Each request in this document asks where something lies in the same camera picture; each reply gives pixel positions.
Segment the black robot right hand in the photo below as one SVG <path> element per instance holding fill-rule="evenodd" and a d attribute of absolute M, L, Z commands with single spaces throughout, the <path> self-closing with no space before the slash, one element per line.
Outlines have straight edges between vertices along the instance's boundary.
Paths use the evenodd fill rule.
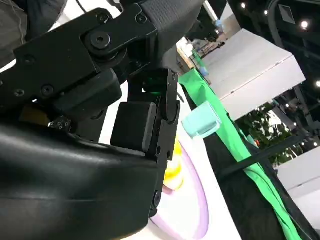
<path fill-rule="evenodd" d="M 0 237 L 114 240 L 157 214 L 180 102 L 169 53 L 201 0 L 96 8 L 0 75 Z"/>

